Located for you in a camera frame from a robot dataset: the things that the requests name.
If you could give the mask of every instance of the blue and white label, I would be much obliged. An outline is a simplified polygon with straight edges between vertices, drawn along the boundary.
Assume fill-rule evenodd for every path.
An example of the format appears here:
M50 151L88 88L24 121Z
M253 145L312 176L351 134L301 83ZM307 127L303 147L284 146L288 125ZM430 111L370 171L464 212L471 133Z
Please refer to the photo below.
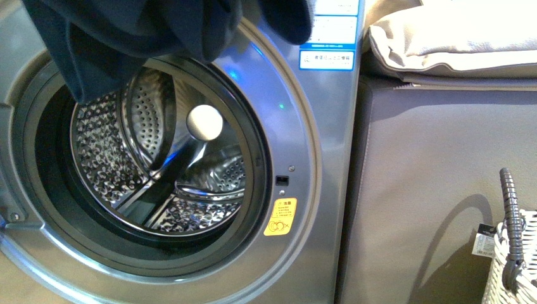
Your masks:
M317 0L315 3L316 15L357 16L357 0Z
M300 68L305 70L347 70L354 66L353 51L300 51Z
M300 46L301 70L354 69L358 0L317 0L310 40Z

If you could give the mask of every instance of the wicker basket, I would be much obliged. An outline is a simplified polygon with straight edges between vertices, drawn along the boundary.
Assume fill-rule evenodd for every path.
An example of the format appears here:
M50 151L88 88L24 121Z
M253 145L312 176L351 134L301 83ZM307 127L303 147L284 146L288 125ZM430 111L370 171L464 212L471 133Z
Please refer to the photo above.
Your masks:
M512 176L500 171L505 220L494 236L494 259L482 303L537 303L537 212L520 210Z

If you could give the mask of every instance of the stainless steel drum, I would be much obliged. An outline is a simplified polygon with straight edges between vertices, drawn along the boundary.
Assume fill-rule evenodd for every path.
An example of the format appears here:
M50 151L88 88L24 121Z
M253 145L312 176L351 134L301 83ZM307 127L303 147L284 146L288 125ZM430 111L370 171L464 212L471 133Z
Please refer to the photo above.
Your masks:
M70 140L84 187L149 234L200 234L232 219L244 196L243 156L207 102L181 79L143 68L121 91L75 106Z

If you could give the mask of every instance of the washing machine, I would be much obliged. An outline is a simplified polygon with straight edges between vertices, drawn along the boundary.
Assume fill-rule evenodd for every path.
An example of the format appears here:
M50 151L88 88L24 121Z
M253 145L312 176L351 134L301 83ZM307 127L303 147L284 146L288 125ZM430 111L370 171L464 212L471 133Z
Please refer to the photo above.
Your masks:
M0 8L0 248L10 263L75 303L334 301L359 1L317 1L302 46L245 1L213 63L152 58L85 105L22 5ZM0 276L0 301L25 303L31 280Z

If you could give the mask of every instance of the white ball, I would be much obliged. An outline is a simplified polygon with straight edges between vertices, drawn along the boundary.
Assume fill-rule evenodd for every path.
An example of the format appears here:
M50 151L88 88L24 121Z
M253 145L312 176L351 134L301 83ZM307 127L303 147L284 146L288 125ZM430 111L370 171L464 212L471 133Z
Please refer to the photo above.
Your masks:
M222 132L224 119L217 109L202 104L188 113L186 125L194 138L200 141L212 141Z

